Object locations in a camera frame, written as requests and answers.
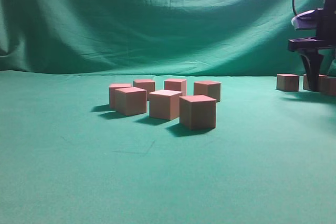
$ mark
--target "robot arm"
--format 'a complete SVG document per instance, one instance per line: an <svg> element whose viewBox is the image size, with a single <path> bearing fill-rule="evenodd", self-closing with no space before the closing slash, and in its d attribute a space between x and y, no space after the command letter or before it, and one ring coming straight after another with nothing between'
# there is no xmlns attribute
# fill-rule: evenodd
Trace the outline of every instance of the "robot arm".
<svg viewBox="0 0 336 224"><path fill-rule="evenodd" d="M295 30L315 29L316 35L310 38L290 39L288 50L301 54L309 89L318 91L318 76L323 60L319 49L336 48L336 0L324 0L323 9L310 10L298 15L294 0L292 6L295 17L291 22Z"/></svg>

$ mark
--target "green backdrop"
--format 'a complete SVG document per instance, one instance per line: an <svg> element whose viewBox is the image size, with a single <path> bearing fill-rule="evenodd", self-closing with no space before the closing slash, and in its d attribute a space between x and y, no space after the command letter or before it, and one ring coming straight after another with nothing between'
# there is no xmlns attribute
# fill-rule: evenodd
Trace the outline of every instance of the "green backdrop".
<svg viewBox="0 0 336 224"><path fill-rule="evenodd" d="M291 0L0 0L0 70L274 76L303 73ZM299 12L323 0L297 0ZM328 52L321 72L332 61Z"/></svg>

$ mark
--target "cube top face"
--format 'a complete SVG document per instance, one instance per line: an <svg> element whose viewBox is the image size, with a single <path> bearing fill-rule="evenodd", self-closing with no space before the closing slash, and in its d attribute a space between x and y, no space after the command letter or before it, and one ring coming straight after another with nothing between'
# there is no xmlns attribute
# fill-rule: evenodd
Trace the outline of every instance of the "cube top face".
<svg viewBox="0 0 336 224"><path fill-rule="evenodd" d="M165 82L184 82L186 79L167 79Z"/></svg>
<svg viewBox="0 0 336 224"><path fill-rule="evenodd" d="M284 76L284 77L296 77L297 74L291 74L291 73L279 73L278 76Z"/></svg>
<svg viewBox="0 0 336 224"><path fill-rule="evenodd" d="M150 79L134 80L134 83L148 83L148 82L154 82L154 81Z"/></svg>
<svg viewBox="0 0 336 224"><path fill-rule="evenodd" d="M120 91L120 92L123 92L123 93L133 93L133 92L146 91L146 90L140 89L140 88L137 88L137 87L130 87L130 88L116 89L116 91Z"/></svg>
<svg viewBox="0 0 336 224"><path fill-rule="evenodd" d="M150 95L164 95L164 96L167 96L167 97L171 97L173 95L177 95L177 94L182 94L181 91L174 91L174 90L157 90L157 91L154 91L154 92L151 92Z"/></svg>
<svg viewBox="0 0 336 224"><path fill-rule="evenodd" d="M110 85L110 88L113 89L130 88L130 87L132 87L132 84L129 83L114 83Z"/></svg>
<svg viewBox="0 0 336 224"><path fill-rule="evenodd" d="M328 76L325 76L325 75L323 75L323 74L319 74L319 77L320 77L320 78L324 78L324 77L328 77Z"/></svg>
<svg viewBox="0 0 336 224"><path fill-rule="evenodd" d="M195 81L196 84L204 84L204 85L214 85L220 84L218 81Z"/></svg>
<svg viewBox="0 0 336 224"><path fill-rule="evenodd" d="M180 97L180 99L186 100L188 102L209 102L214 101L216 102L216 99L213 99L211 97L207 97L206 95L186 95L184 97Z"/></svg>

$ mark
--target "block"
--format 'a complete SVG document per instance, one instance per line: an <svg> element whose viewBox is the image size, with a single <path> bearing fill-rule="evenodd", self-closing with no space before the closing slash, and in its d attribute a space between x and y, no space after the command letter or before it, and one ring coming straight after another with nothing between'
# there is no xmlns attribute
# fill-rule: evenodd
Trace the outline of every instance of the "block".
<svg viewBox="0 0 336 224"><path fill-rule="evenodd" d="M217 81L196 81L194 82L194 95L206 95L217 100L221 101L221 85Z"/></svg>
<svg viewBox="0 0 336 224"><path fill-rule="evenodd" d="M165 90L181 91L182 95L187 95L187 80L185 79L167 79L164 81Z"/></svg>
<svg viewBox="0 0 336 224"><path fill-rule="evenodd" d="M114 109L114 92L116 89L121 89L121 88L129 88L131 87L132 84L129 83L114 83L111 84L109 87L109 93L110 93L110 108Z"/></svg>
<svg viewBox="0 0 336 224"><path fill-rule="evenodd" d="M326 78L326 77L327 77L327 76L324 76L324 75L322 75L322 74L319 74L319 89L320 89L320 87L321 87L321 85L322 85L322 81L323 81L323 79ZM309 87L308 87L308 78L307 78L307 75L306 75L306 74L303 75L303 89L304 89L304 90L310 90Z"/></svg>
<svg viewBox="0 0 336 224"><path fill-rule="evenodd" d="M173 120L180 114L179 98L181 91L157 90L150 93L149 116L165 120Z"/></svg>
<svg viewBox="0 0 336 224"><path fill-rule="evenodd" d="M278 74L277 90L281 91L299 91L299 79L296 74Z"/></svg>
<svg viewBox="0 0 336 224"><path fill-rule="evenodd" d="M206 95L180 97L180 124L190 130L216 127L217 100Z"/></svg>
<svg viewBox="0 0 336 224"><path fill-rule="evenodd" d="M136 87L115 90L115 110L123 115L147 112L147 91Z"/></svg>
<svg viewBox="0 0 336 224"><path fill-rule="evenodd" d="M325 95L336 96L336 78L326 77L322 79L320 92Z"/></svg>
<svg viewBox="0 0 336 224"><path fill-rule="evenodd" d="M149 100L149 93L155 91L155 81L153 80L134 80L133 86L140 88L140 89L146 89L147 90L147 100Z"/></svg>

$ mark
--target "wooden block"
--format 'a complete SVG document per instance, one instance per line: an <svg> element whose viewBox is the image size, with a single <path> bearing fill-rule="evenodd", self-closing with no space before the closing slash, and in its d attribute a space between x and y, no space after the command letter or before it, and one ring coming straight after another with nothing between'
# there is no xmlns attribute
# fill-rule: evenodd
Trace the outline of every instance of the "wooden block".
<svg viewBox="0 0 336 224"><path fill-rule="evenodd" d="M336 96L336 78L324 78L321 82L320 92L325 95Z"/></svg>
<svg viewBox="0 0 336 224"><path fill-rule="evenodd" d="M281 91L299 91L299 79L296 74L278 74L277 89Z"/></svg>
<svg viewBox="0 0 336 224"><path fill-rule="evenodd" d="M190 130L216 127L217 100L206 95L180 97L180 123Z"/></svg>
<svg viewBox="0 0 336 224"><path fill-rule="evenodd" d="M319 74L319 89L320 89L320 87L322 86L322 81L323 81L323 79L326 78L326 77L327 77L327 76L324 76L324 75L322 75L322 74ZM307 75L306 75L306 74L303 75L303 89L304 89L304 90L310 90L310 89L309 89L309 86L308 86L308 78L307 78Z"/></svg>
<svg viewBox="0 0 336 224"><path fill-rule="evenodd" d="M187 95L187 80L185 79L167 79L164 81L165 90L181 91L182 95Z"/></svg>
<svg viewBox="0 0 336 224"><path fill-rule="evenodd" d="M194 82L194 95L206 95L217 100L221 101L221 85L217 81L196 81Z"/></svg>
<svg viewBox="0 0 336 224"><path fill-rule="evenodd" d="M136 87L115 90L115 109L124 115L147 112L147 91Z"/></svg>
<svg viewBox="0 0 336 224"><path fill-rule="evenodd" d="M134 80L133 86L140 88L140 89L146 89L147 90L147 100L149 100L149 93L155 91L155 81L153 80Z"/></svg>
<svg viewBox="0 0 336 224"><path fill-rule="evenodd" d="M114 83L111 84L109 87L109 94L110 94L110 108L114 109L114 92L116 89L121 89L121 88L129 88L131 87L132 84L129 83Z"/></svg>
<svg viewBox="0 0 336 224"><path fill-rule="evenodd" d="M173 120L180 114L179 98L181 91L157 90L150 93L149 116L165 120Z"/></svg>

